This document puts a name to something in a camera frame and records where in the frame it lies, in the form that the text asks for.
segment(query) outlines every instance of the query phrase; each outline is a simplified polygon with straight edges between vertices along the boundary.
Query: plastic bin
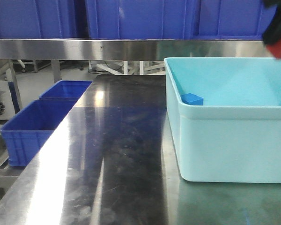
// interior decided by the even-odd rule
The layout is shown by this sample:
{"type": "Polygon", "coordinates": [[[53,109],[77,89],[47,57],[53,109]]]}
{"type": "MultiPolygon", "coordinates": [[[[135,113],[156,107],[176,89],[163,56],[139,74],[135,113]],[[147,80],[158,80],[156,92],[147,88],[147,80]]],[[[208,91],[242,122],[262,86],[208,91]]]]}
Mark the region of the plastic bin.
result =
{"type": "Polygon", "coordinates": [[[281,60],[167,58],[167,109],[181,176],[281,183],[281,60]],[[187,105],[180,95],[204,98],[187,105]]]}
{"type": "Polygon", "coordinates": [[[275,10],[262,0],[201,0],[193,38],[261,39],[275,10]]]}
{"type": "Polygon", "coordinates": [[[91,83],[92,81],[58,81],[39,98],[77,101],[91,83]]]}
{"type": "Polygon", "coordinates": [[[0,38],[84,38],[84,0],[0,0],[0,38]]]}
{"type": "Polygon", "coordinates": [[[22,109],[1,129],[10,166],[27,166],[75,101],[36,100],[22,109]]]}
{"type": "Polygon", "coordinates": [[[198,0],[85,0],[91,38],[190,39],[198,0]]]}

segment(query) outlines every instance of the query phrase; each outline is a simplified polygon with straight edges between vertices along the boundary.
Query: small blue block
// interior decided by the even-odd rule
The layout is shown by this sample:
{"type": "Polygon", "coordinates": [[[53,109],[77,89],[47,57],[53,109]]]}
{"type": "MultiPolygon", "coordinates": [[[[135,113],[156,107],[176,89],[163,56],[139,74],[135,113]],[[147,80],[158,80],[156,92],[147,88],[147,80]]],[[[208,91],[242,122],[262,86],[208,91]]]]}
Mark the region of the small blue block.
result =
{"type": "Polygon", "coordinates": [[[185,104],[189,105],[203,105],[204,101],[204,98],[191,93],[181,95],[181,99],[185,104]]]}

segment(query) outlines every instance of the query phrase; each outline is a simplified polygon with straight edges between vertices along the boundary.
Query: stainless steel shelf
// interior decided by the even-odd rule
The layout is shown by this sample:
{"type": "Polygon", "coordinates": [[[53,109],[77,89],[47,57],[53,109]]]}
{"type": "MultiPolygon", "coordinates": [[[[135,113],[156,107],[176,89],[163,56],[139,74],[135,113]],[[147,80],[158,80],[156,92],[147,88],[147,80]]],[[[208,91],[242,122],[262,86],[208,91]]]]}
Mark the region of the stainless steel shelf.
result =
{"type": "Polygon", "coordinates": [[[0,59],[162,61],[166,57],[269,57],[262,41],[0,39],[0,59]]]}

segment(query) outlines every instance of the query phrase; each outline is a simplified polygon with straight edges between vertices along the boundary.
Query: floor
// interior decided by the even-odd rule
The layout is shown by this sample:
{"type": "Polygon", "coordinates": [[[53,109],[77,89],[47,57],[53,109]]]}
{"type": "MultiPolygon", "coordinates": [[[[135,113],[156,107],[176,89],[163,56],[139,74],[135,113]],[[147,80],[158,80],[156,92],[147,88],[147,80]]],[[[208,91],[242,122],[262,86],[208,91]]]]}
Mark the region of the floor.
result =
{"type": "MultiPolygon", "coordinates": [[[[88,72],[87,62],[82,71],[78,65],[73,65],[71,63],[62,64],[61,68],[61,76],[63,80],[92,81],[98,75],[95,73],[90,74],[88,72]]],[[[4,75],[0,77],[0,100],[5,105],[5,112],[0,116],[0,120],[8,120],[15,115],[8,83],[4,78],[4,75]]],[[[27,106],[33,100],[38,99],[40,94],[54,85],[51,66],[40,70],[38,73],[17,73],[16,78],[18,80],[23,107],[27,106]]]]}

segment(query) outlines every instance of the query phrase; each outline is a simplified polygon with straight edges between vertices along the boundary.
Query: stainless steel table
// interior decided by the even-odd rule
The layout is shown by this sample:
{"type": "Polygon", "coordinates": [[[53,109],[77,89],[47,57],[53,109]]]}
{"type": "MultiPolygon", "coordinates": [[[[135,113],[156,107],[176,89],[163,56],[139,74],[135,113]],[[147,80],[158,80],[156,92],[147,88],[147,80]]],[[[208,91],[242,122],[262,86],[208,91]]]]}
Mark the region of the stainless steel table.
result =
{"type": "Polygon", "coordinates": [[[178,174],[164,76],[98,76],[0,202],[0,225],[281,225],[281,184],[178,174]]]}

